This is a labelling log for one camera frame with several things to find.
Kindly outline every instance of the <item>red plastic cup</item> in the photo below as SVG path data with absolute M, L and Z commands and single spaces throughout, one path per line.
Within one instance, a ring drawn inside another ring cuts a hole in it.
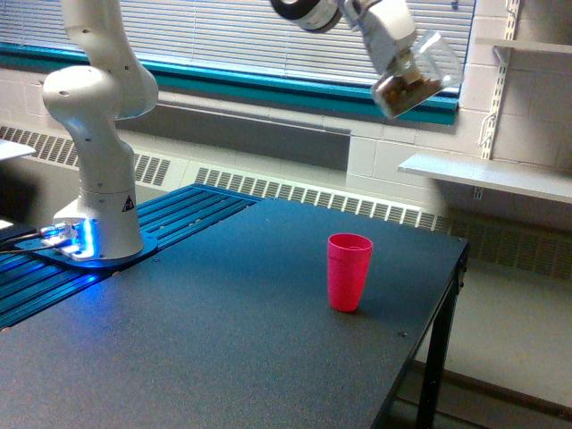
M 334 234 L 328 239 L 328 299 L 342 312 L 358 308 L 366 286 L 374 243 L 357 234 Z

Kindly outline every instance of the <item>white shelf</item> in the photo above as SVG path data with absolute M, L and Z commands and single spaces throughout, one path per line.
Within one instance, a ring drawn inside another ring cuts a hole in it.
M 521 51 L 572 54 L 571 45 L 555 45 L 553 43 L 528 42 L 524 40 L 504 40 L 502 38 L 476 38 L 475 42 L 477 45 L 509 47 Z
M 17 158 L 18 156 L 31 155 L 34 152 L 36 151 L 32 147 L 0 139 L 0 161 Z
M 400 172 L 572 204 L 572 174 L 468 156 L 416 154 Z

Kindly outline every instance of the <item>teal window frame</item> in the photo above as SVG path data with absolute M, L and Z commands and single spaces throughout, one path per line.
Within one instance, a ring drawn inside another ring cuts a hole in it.
M 383 118 L 369 88 L 147 60 L 141 62 L 155 75 L 159 85 L 191 90 L 207 97 L 237 97 L 293 109 L 303 107 L 372 120 Z M 53 72 L 87 63 L 88 58 L 82 52 L 0 43 L 0 67 Z M 439 95 L 403 114 L 400 120 L 453 125 L 457 111 L 458 96 Z

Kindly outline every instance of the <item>brown contents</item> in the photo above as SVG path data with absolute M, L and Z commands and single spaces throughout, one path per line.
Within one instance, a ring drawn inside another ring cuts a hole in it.
M 381 96 L 391 116 L 399 116 L 407 110 L 437 94 L 443 87 L 438 80 L 420 79 L 407 84 L 405 79 L 394 76 L 383 83 Z

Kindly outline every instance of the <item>window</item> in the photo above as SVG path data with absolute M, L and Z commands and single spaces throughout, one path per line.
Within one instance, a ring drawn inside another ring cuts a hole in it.
M 143 60 L 365 89 L 377 80 L 342 20 L 307 33 L 268 0 L 122 0 L 130 43 Z M 475 0 L 408 0 L 419 32 L 439 30 L 465 61 Z M 0 0 L 0 42 L 77 51 L 55 0 Z

